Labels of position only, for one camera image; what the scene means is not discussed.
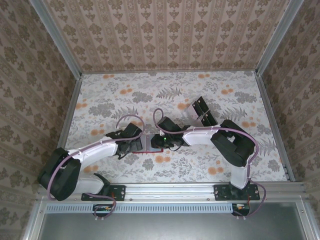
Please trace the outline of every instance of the patterned floor surface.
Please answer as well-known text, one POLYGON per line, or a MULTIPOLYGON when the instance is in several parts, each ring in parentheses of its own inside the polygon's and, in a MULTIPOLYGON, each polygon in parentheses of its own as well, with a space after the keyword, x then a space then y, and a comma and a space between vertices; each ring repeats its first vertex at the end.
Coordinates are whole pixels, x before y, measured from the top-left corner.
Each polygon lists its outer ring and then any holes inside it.
MULTIPOLYGON (((180 126, 188 125, 183 112, 203 96, 219 123, 231 119, 259 143, 252 162, 256 181, 285 181, 285 172, 252 71, 90 74, 82 86, 67 139, 67 149, 79 148, 113 132, 118 119, 136 114, 146 133, 156 133, 152 113, 162 108, 180 126)), ((124 120, 141 126, 133 117, 124 120)), ((230 165, 212 146, 182 147, 173 152, 106 157, 83 173, 98 172, 112 183, 228 182, 230 165)))

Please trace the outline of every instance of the patterned wall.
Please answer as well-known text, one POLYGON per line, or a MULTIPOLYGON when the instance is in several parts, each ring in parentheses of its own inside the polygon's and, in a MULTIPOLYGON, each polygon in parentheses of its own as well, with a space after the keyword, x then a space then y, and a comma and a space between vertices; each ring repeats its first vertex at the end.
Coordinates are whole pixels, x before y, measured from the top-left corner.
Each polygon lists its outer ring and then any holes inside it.
POLYGON ((289 0, 45 0, 83 72, 254 69, 289 0))
POLYGON ((0 239, 19 239, 75 80, 28 0, 0 1, 0 239))
POLYGON ((320 220, 320 1, 305 0, 263 73, 291 166, 320 220))

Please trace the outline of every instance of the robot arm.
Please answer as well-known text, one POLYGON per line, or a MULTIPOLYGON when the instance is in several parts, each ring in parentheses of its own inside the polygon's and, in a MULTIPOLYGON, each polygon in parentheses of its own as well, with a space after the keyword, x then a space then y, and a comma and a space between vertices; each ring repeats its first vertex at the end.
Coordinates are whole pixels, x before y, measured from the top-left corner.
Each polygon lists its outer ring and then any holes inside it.
MULTIPOLYGON (((224 158, 231 164, 230 183, 238 189, 243 189, 248 183, 248 158, 254 152, 255 144, 242 134, 227 130, 208 130, 208 127, 197 127, 186 125, 180 128, 168 117, 163 117, 158 126, 164 131, 186 133, 155 134, 151 139, 151 146, 154 149, 167 149, 180 146, 192 145, 215 145, 224 158)), ((221 125, 224 129, 234 129, 244 132, 238 125, 231 120, 225 120, 221 125)), ((85 167, 108 156, 118 155, 121 159, 128 153, 137 152, 143 149, 141 139, 123 140, 136 137, 142 130, 130 123, 125 130, 108 133, 97 142, 91 143, 81 149, 64 150, 57 148, 38 176, 38 182, 48 189, 49 181, 53 172, 59 164, 67 157, 72 155, 69 160, 62 165, 54 177, 50 193, 58 200, 68 198, 72 193, 92 193, 100 196, 108 194, 110 183, 101 175, 95 173, 89 177, 79 178, 79 173, 85 167)))
MULTIPOLYGON (((180 128, 170 118, 163 117, 158 125, 161 129, 170 132, 182 132, 195 129, 194 126, 180 128)), ((245 131, 231 120, 224 120, 221 127, 241 132, 245 131)), ((207 127, 196 127, 197 131, 189 131, 181 134, 162 133, 157 134, 151 140, 153 148, 171 148, 177 146, 215 145, 223 157, 231 164, 230 183, 238 189, 243 189, 248 183, 249 157, 254 153, 255 144, 246 136, 227 130, 208 130, 207 127)))
POLYGON ((50 193, 58 201, 65 200, 72 193, 105 195, 104 192, 110 183, 103 176, 95 173, 88 177, 79 178, 80 171, 102 158, 118 155, 118 158, 121 159, 128 153, 141 150, 142 144, 140 138, 117 141, 117 139, 136 137, 141 132, 142 130, 139 127, 133 123, 129 123, 124 130, 110 132, 99 141, 84 146, 81 149, 64 150, 61 147, 57 148, 41 170, 37 180, 44 188, 48 189, 49 181, 58 165, 67 156, 78 152, 70 157, 62 165, 62 168, 58 170, 52 182, 50 193))

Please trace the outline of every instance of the metal corner post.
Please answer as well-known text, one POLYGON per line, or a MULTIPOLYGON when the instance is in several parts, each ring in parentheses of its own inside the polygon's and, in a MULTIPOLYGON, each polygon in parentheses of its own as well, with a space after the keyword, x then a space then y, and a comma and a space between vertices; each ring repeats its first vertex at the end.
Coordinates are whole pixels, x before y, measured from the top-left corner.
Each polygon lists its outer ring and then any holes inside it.
POLYGON ((300 217, 300 221, 308 240, 319 240, 319 227, 315 219, 313 210, 309 202, 303 200, 296 202, 296 208, 300 217))
POLYGON ((272 132, 273 132, 273 136, 274 136, 274 141, 275 141, 276 147, 278 148, 280 158, 281 158, 282 162, 286 166, 287 174, 289 175, 290 180, 292 182, 294 182, 295 181, 295 176, 294 176, 294 173, 292 171, 292 168, 291 168, 291 165, 290 165, 290 162, 289 162, 289 158, 288 158, 284 143, 283 143, 282 138, 281 138, 281 134, 280 134, 277 122, 276 122, 276 118, 275 118, 274 112, 273 112, 272 107, 271 107, 271 103, 270 103, 269 98, 268 98, 267 90, 265 88, 263 79, 262 79, 261 76, 258 76, 256 73, 254 75, 255 75, 256 83, 258 85, 258 88, 259 88, 259 91, 260 91, 260 94, 261 94, 261 98, 262 98, 262 102, 264 104, 266 115, 267 115, 267 117, 269 119, 269 122, 270 122, 270 126, 271 126, 271 129, 272 129, 272 132))
POLYGON ((57 148, 64 148, 66 146, 68 134, 70 131, 70 126, 72 123, 72 118, 75 113, 77 100, 78 100, 80 90, 81 90, 81 84, 82 84, 81 79, 77 80, 75 83, 72 97, 71 97, 71 101, 70 101, 69 108, 68 108, 68 112, 66 113, 66 116, 64 119, 64 124, 63 124, 62 131, 61 131, 60 138, 59 138, 59 142, 57 144, 57 148))
POLYGON ((61 55, 63 56, 66 64, 68 65, 75 79, 78 81, 81 78, 81 68, 76 62, 76 60, 74 59, 72 52, 68 48, 63 36, 59 32, 54 20, 50 16, 50 13, 46 8, 44 1, 30 0, 30 3, 34 7, 36 13, 39 15, 46 30, 50 34, 52 40, 54 41, 61 55))
POLYGON ((268 45, 266 46, 262 57, 258 65, 256 66, 258 76, 261 76, 262 73, 267 68, 271 58, 275 54, 277 47, 284 38, 289 26, 297 15, 302 3, 304 0, 291 0, 278 24, 276 27, 268 45))

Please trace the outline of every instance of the black mounting bracket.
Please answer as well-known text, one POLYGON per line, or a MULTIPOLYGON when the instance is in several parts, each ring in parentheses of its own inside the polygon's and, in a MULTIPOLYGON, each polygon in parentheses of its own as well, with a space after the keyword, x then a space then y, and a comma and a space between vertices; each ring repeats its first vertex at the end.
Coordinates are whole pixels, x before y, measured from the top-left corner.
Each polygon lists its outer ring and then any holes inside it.
MULTIPOLYGON (((100 192, 98 192, 96 195, 99 196, 108 196, 111 198, 114 198, 116 201, 124 201, 125 196, 126 196, 126 186, 125 185, 111 185, 110 182, 105 179, 102 175, 98 173, 94 173, 98 178, 102 180, 104 183, 102 189, 100 192)), ((92 197, 89 196, 86 193, 82 193, 81 195, 81 201, 91 201, 91 202, 96 202, 96 201, 106 201, 105 198, 100 198, 100 197, 92 197)))
POLYGON ((217 184, 213 186, 216 201, 248 201, 260 200, 258 186, 248 183, 243 189, 229 184, 217 184))

